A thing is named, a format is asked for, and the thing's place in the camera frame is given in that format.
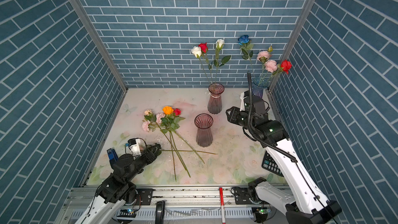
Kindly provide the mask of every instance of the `red rose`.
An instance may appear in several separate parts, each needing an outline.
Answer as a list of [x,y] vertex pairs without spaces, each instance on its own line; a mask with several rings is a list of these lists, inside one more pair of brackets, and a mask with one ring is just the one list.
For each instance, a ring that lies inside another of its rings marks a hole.
[[207,48],[207,42],[198,45],[202,49],[202,53],[206,53],[209,49]]
[[174,109],[174,113],[176,114],[176,116],[178,116],[181,114],[181,110],[176,108],[176,109]]
[[291,69],[292,64],[290,62],[288,62],[287,60],[284,60],[281,63],[281,68],[283,69],[283,71],[285,71],[287,74],[289,74],[289,69]]

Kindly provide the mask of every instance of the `blue rose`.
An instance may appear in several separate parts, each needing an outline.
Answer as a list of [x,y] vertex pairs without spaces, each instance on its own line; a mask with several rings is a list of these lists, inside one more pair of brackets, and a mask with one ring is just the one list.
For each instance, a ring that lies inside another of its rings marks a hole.
[[238,43],[240,45],[243,45],[243,44],[248,43],[248,42],[249,42],[249,36],[248,35],[244,35],[244,36],[241,36],[240,38],[238,38]]

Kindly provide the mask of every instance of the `orange rose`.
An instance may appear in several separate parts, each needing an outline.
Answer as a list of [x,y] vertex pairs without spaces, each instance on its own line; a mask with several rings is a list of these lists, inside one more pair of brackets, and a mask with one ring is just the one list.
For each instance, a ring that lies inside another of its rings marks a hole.
[[164,114],[172,114],[174,112],[174,109],[172,109],[172,107],[166,106],[163,107],[163,112]]

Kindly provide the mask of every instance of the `pink glass vase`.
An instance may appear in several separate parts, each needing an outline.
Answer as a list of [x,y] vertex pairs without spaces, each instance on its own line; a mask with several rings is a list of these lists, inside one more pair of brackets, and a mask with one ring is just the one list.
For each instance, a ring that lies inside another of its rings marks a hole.
[[224,92],[224,86],[220,83],[213,83],[209,86],[210,99],[207,104],[207,110],[212,114],[221,112],[222,101],[221,94]]
[[198,128],[196,132],[196,142],[201,147],[208,147],[213,142],[213,134],[210,127],[213,125],[213,118],[207,113],[196,116],[195,125]]

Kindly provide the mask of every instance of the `floral tabletop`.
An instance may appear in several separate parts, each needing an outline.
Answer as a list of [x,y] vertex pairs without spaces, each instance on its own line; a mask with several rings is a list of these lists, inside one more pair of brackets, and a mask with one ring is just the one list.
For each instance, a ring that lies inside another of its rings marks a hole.
[[[214,124],[211,127],[213,143],[209,147],[197,145],[195,137],[197,128],[194,119],[198,114],[208,113],[207,102],[209,91],[205,88],[195,89],[129,89],[122,107],[116,117],[111,131],[105,141],[101,154],[89,177],[89,185],[99,185],[113,171],[107,156],[107,149],[114,148],[121,156],[125,153],[125,144],[130,138],[142,138],[147,144],[159,143],[164,150],[170,150],[170,143],[159,130],[146,132],[142,129],[143,115],[146,109],[154,113],[162,112],[164,106],[179,108],[181,116],[186,119],[180,122],[178,133],[197,151],[217,153],[216,155],[200,153],[205,164],[193,152],[181,152],[189,169],[188,176],[180,162],[176,162],[176,179],[172,153],[163,151],[157,159],[144,168],[132,182],[146,185],[175,184],[241,184],[255,178],[264,177],[272,183],[286,183],[279,177],[261,167],[265,149],[258,142],[248,139],[238,125],[226,119],[225,111],[232,106],[240,106],[240,93],[246,89],[226,88],[222,94],[222,111],[211,114]],[[272,110],[269,118],[274,119]],[[178,137],[175,140],[178,150],[189,150],[189,147]]]

